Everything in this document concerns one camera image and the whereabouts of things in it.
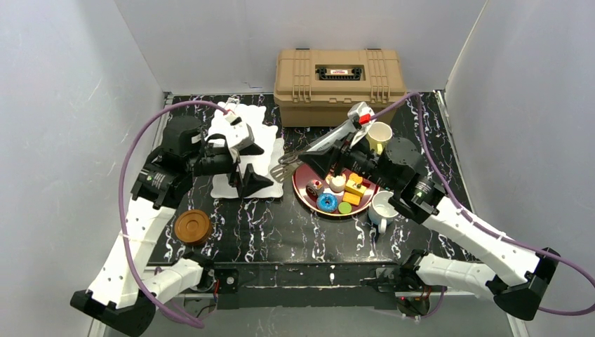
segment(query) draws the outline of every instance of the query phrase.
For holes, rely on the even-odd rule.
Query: red plate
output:
[[[349,174],[351,174],[352,172],[350,170],[346,169],[346,170],[343,170],[343,173],[345,174],[347,179],[349,179]],[[352,216],[354,214],[357,214],[357,213],[363,211],[364,209],[368,208],[368,206],[370,206],[370,203],[372,202],[372,197],[378,191],[378,186],[376,184],[372,184],[369,180],[364,179],[362,185],[366,186],[367,189],[363,193],[363,197],[361,198],[359,205],[358,206],[352,205],[351,213],[341,214],[341,213],[339,213],[338,210],[336,210],[332,213],[326,213],[326,212],[323,212],[318,209],[318,207],[316,206],[315,198],[310,197],[309,194],[306,192],[306,185],[311,180],[321,181],[323,188],[324,188],[324,193],[334,194],[337,197],[339,202],[341,202],[341,200],[343,199],[344,192],[334,193],[333,191],[331,191],[326,180],[320,179],[320,177],[318,177],[315,174],[315,172],[310,168],[310,166],[308,166],[306,164],[301,165],[299,168],[297,168],[297,170],[295,170],[295,172],[293,174],[293,189],[295,190],[295,193],[297,194],[297,196],[300,198],[300,200],[302,200],[302,202],[306,206],[308,206],[309,208],[315,210],[316,212],[318,212],[320,214],[325,214],[327,216],[340,217],[340,216]]]

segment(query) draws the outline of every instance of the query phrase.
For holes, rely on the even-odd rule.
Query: toolbox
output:
[[[405,94],[396,51],[289,49],[277,58],[274,99],[283,126],[338,126],[358,102],[378,112]],[[379,120],[389,124],[393,116]]]

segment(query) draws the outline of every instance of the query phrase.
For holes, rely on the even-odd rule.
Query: white mug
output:
[[[370,150],[374,150],[378,154],[382,154],[382,151],[384,151],[391,138],[392,128],[389,124],[382,123],[381,121],[372,123],[366,134],[366,139],[370,143]]]
[[[368,217],[374,225],[378,226],[378,232],[384,234],[387,226],[399,214],[394,207],[389,204],[389,199],[393,193],[389,191],[380,191],[372,198],[372,204],[368,208]]]

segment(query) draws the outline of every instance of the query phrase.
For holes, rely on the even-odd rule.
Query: blue donut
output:
[[[320,194],[320,197],[318,197],[316,200],[316,205],[318,206],[319,210],[326,213],[332,213],[339,206],[339,201],[333,194],[323,193]]]

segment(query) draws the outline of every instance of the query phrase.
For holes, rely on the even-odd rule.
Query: marble tabletop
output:
[[[185,100],[225,102],[228,95],[175,96]],[[265,122],[281,126],[279,107],[273,96],[235,95],[241,103],[265,106]],[[442,174],[457,198],[469,207],[459,168],[448,141],[434,93],[424,93],[424,124],[429,148]],[[208,125],[213,109],[186,107],[170,114],[170,119],[195,116]],[[412,102],[401,106],[391,123],[394,135],[412,140],[418,148],[417,109]],[[285,151],[300,150],[330,128],[279,128],[277,137],[285,140]],[[430,178],[437,177],[426,165]],[[178,212],[166,226],[153,251],[149,265],[171,265],[192,249],[226,263],[381,263],[403,261],[413,249],[427,249],[445,258],[474,260],[471,254],[441,234],[406,219],[397,219],[384,235],[377,236],[366,212],[343,220],[321,218],[296,198],[291,181],[283,185],[279,199],[213,199],[210,177],[194,181]],[[213,234],[200,247],[186,247],[177,240],[172,224],[189,209],[200,209],[210,216]]]

